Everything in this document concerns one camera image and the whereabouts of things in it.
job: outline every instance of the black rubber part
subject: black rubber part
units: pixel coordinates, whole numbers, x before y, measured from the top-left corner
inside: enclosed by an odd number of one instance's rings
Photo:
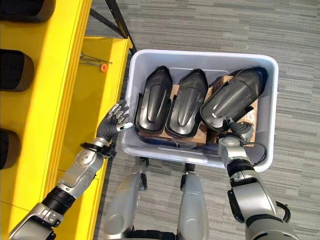
[[[250,105],[264,92],[267,78],[267,70],[263,67],[238,71],[201,106],[202,121],[218,133],[228,130],[227,119],[237,122],[253,109]]]
[[[139,93],[135,111],[135,127],[147,133],[161,133],[171,106],[172,79],[166,66],[159,66],[146,79]]]
[[[175,138],[191,138],[196,135],[201,122],[199,109],[207,92],[206,74],[201,69],[190,71],[180,80],[165,124],[167,134]]]
[[[168,231],[135,230],[131,233],[129,238],[130,239],[176,240],[176,235]]]
[[[57,213],[64,215],[75,202],[75,200],[75,197],[56,186],[47,194],[45,199],[43,199],[42,204],[46,205],[48,208],[51,208]]]
[[[0,169],[2,169],[6,164],[7,157],[8,157],[8,150],[9,150],[9,136],[6,133],[6,131],[2,129],[1,129],[0,146],[1,146]]]
[[[280,223],[283,223],[282,219],[280,219],[276,216],[273,216],[270,214],[258,214],[258,215],[253,215],[246,220],[246,222],[245,222],[246,227],[249,228],[251,226],[251,224],[253,224],[255,221],[258,221],[261,219],[273,219],[273,220],[276,220]]]
[[[54,12],[55,0],[1,0],[0,19],[14,22],[44,22]]]
[[[251,162],[249,162],[246,159],[234,159],[232,162],[230,162],[226,166],[226,170],[228,172],[229,177],[231,177],[233,174],[240,172],[240,171],[245,171],[245,170],[255,170],[254,167],[252,166]]]

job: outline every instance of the metal rod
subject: metal rod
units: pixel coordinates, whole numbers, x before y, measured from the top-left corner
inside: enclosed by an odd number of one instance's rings
[[[104,16],[102,16],[100,13],[98,13],[97,11],[95,11],[94,9],[90,8],[90,15],[92,17],[94,17],[95,19],[99,20],[100,22],[102,22],[104,25],[108,26],[109,28],[111,28],[113,31],[115,31],[117,34],[119,34],[120,36],[122,36],[123,38],[127,38],[121,31],[120,28],[113,24],[111,21],[109,21],[108,19],[106,19]]]
[[[116,22],[116,24],[119,27],[119,30],[121,31],[122,35],[124,36],[124,38],[129,38],[131,43],[132,43],[132,49],[130,49],[131,54],[135,54],[137,52],[136,46],[134,44],[134,41],[131,38],[131,35],[129,33],[129,30],[127,28],[127,25],[125,23],[124,18],[122,17],[122,14],[120,12],[120,9],[118,7],[118,4],[116,2],[116,0],[105,0],[106,4],[108,5],[111,14]]]

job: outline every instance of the yellow shelf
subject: yellow shelf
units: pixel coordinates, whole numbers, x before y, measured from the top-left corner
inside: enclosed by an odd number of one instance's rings
[[[22,149],[0,171],[1,239],[54,187],[89,142],[107,110],[119,99],[128,39],[85,37],[92,0],[55,1],[43,23],[0,22],[0,48],[19,50],[34,62],[35,76],[23,92],[0,93],[1,128],[15,131]],[[107,72],[80,65],[81,50],[113,62]],[[107,168],[97,173],[55,231],[57,239],[92,239]]]
[[[14,166],[0,171],[4,203],[30,210],[43,199],[47,182],[56,179],[52,169],[59,160],[90,6],[91,0],[56,1],[46,22],[0,23],[0,47],[24,52],[35,66],[26,91],[1,92],[1,127],[15,131],[22,145]]]

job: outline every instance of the storage bin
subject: storage bin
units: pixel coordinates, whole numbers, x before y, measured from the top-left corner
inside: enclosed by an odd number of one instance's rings
[[[258,100],[258,116],[255,141],[268,150],[267,158],[255,167],[258,172],[265,171],[273,161],[276,103],[278,90],[278,64],[265,55],[244,53],[197,52],[145,49],[133,55],[130,63],[126,100],[130,106],[129,114],[134,119],[139,93],[144,92],[147,77],[156,67],[169,68],[173,84],[192,69],[202,69],[208,81],[213,83],[217,77],[226,76],[235,70],[261,66],[267,69],[268,79],[264,93]],[[139,139],[134,128],[123,131],[119,136],[122,149],[130,155],[156,158],[182,163],[192,163],[216,168],[224,168],[217,153],[218,145],[183,149],[164,144],[150,144]],[[252,163],[263,155],[263,149],[245,148]]]

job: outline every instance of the black plastic shoe part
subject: black plastic shoe part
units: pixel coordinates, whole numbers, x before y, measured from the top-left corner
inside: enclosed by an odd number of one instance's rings
[[[14,22],[44,22],[55,10],[55,0],[1,0],[0,19]]]
[[[200,108],[202,121],[214,131],[228,130],[227,118],[238,121],[253,109],[250,105],[265,90],[268,73],[263,67],[242,69],[235,74]]]
[[[172,79],[167,67],[160,66],[148,76],[135,113],[137,129],[148,133],[163,131],[171,105],[171,90]]]
[[[181,79],[165,125],[168,134],[190,138],[197,133],[201,121],[199,109],[207,92],[208,82],[201,69],[194,69]]]
[[[34,63],[21,51],[0,49],[1,91],[22,92],[34,78]]]

